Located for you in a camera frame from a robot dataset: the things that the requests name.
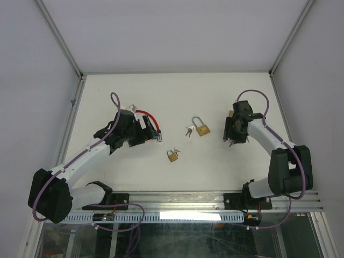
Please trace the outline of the red cable lock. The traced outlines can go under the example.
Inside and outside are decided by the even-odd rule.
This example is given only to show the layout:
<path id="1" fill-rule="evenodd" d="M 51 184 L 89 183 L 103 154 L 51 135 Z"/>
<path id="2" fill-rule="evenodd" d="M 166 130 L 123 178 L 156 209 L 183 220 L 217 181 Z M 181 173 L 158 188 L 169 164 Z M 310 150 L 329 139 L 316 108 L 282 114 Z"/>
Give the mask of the red cable lock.
<path id="1" fill-rule="evenodd" d="M 162 142 L 163 139 L 162 139 L 162 132 L 160 130 L 160 127 L 159 127 L 159 124 L 157 123 L 156 119 L 154 118 L 153 115 L 151 115 L 149 112 L 147 111 L 144 111 L 144 110 L 136 110 L 136 113 L 140 113 L 140 114 L 143 114 L 143 115 L 147 115 L 148 118 L 152 121 L 152 123 L 154 124 L 154 129 L 157 131 L 158 133 L 158 136 L 156 137 L 157 139 L 157 142 Z"/>

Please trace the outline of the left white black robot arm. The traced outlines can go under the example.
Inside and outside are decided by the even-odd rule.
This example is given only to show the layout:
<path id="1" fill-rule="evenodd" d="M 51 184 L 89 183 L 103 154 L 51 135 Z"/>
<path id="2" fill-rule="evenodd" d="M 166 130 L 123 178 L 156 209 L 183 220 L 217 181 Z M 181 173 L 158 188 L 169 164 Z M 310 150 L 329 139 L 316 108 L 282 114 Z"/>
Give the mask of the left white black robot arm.
<path id="1" fill-rule="evenodd" d="M 114 120 L 98 130 L 75 157 L 50 170 L 41 168 L 36 171 L 28 197 L 34 219 L 50 220 L 57 224 L 72 210 L 106 209 L 115 204 L 110 186 L 100 181 L 93 181 L 79 188 L 75 184 L 124 143 L 134 147 L 148 140 L 160 140 L 161 130 L 153 117 L 144 113 L 142 118 L 144 127 L 133 111 L 121 109 Z"/>

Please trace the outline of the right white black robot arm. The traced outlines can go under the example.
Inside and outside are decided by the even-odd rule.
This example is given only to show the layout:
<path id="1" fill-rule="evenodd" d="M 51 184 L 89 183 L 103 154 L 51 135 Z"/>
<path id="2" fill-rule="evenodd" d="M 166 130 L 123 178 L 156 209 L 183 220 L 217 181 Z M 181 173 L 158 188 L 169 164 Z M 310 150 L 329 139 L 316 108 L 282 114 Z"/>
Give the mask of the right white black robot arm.
<path id="1" fill-rule="evenodd" d="M 303 195 L 313 188 L 309 148 L 284 141 L 267 125 L 263 114 L 253 111 L 248 101 L 237 101 L 225 120 L 223 140 L 229 140 L 231 145 L 244 144 L 248 137 L 254 138 L 269 154 L 268 175 L 245 183 L 240 193 L 225 193 L 226 210 L 271 210 L 272 197 L 296 192 Z"/>

